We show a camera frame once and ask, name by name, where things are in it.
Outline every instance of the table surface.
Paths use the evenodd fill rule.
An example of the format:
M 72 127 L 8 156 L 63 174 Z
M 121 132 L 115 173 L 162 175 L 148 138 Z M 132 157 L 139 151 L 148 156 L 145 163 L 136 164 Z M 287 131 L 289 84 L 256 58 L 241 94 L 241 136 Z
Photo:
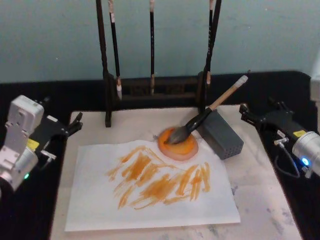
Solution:
M 212 103 L 243 74 L 212 76 L 207 104 Z M 310 101 L 310 77 L 299 71 L 251 72 L 248 82 L 225 102 L 226 105 L 247 103 L 262 115 L 270 111 L 267 97 L 282 100 L 295 112 L 294 119 L 310 131 L 317 130 L 317 109 Z M 5 135 L 10 102 L 19 95 L 34 100 L 51 97 L 48 114 L 68 124 L 74 111 L 104 111 L 105 84 L 102 80 L 70 80 L 0 84 L 0 146 Z M 122 102 L 117 110 L 154 107 L 190 107 L 194 102 L 177 100 Z M 261 140 L 270 159 L 277 154 L 272 136 Z M 34 172 L 16 191 L 10 202 L 0 203 L 1 240 L 44 240 L 49 238 L 64 162 L 63 143 L 54 143 L 56 161 L 46 171 Z M 320 177 L 292 179 L 275 171 L 285 193 L 299 231 L 305 240 L 320 239 Z
M 196 112 L 195 108 L 118 111 L 113 115 L 111 128 L 105 128 L 103 113 L 84 112 L 83 129 L 67 141 L 51 239 L 301 239 L 261 140 L 255 128 L 241 120 L 239 105 L 221 106 L 218 108 L 218 112 L 244 141 L 241 154 L 223 161 L 241 223 L 64 232 L 79 146 L 126 143 L 134 140 L 154 141 L 154 136 L 163 129 L 172 125 L 185 124 Z

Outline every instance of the orange paint dish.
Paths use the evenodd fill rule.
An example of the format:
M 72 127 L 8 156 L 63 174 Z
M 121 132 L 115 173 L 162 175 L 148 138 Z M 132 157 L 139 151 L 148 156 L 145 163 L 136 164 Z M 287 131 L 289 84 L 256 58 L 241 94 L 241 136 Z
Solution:
M 176 161 L 186 161 L 197 154 L 199 150 L 198 142 L 196 138 L 190 134 L 190 136 L 179 144 L 165 144 L 170 134 L 175 128 L 170 127 L 164 130 L 158 137 L 157 143 L 159 150 L 167 157 Z

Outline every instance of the black tablecloth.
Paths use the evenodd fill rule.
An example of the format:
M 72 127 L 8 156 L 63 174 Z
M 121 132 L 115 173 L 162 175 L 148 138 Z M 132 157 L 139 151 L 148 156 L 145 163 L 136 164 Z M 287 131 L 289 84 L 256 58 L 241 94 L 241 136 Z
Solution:
M 241 74 L 212 77 L 207 102 L 213 102 Z M 317 109 L 310 101 L 310 77 L 297 71 L 249 73 L 249 80 L 225 104 L 247 103 L 255 114 L 270 111 L 269 96 L 284 101 L 295 112 L 294 119 L 310 131 L 317 130 Z M 73 111 L 103 111 L 105 85 L 102 80 L 50 81 L 38 83 L 0 84 L 0 146 L 5 138 L 5 122 L 10 102 L 19 95 L 41 100 L 51 97 L 48 114 L 68 124 Z M 119 109 L 150 107 L 186 107 L 189 102 L 141 101 L 126 103 Z M 261 136 L 271 159 L 275 149 L 268 134 Z M 0 203 L 0 239 L 48 239 L 53 222 L 55 203 L 61 176 L 65 144 L 56 143 L 58 158 L 43 172 L 31 174 L 10 202 Z M 277 173 L 299 231 L 305 240 L 320 239 L 320 177 L 293 179 Z

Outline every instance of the teal wall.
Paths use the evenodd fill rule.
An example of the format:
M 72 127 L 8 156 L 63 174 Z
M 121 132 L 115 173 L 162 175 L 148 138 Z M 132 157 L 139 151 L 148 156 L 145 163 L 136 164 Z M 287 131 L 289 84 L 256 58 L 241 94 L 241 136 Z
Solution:
M 114 0 L 123 78 L 150 75 L 149 0 Z M 115 73 L 108 1 L 102 0 Z M 205 64 L 209 0 L 155 0 L 156 76 Z M 310 73 L 320 46 L 320 0 L 222 0 L 214 74 Z M 0 0 L 0 82 L 102 77 L 95 0 Z

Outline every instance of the blue led light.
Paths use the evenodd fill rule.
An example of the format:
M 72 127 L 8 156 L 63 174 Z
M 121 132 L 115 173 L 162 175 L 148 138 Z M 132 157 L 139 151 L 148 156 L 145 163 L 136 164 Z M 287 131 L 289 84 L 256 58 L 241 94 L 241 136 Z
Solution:
M 306 159 L 305 157 L 301 159 L 301 161 L 303 162 L 304 165 L 309 166 L 309 160 Z

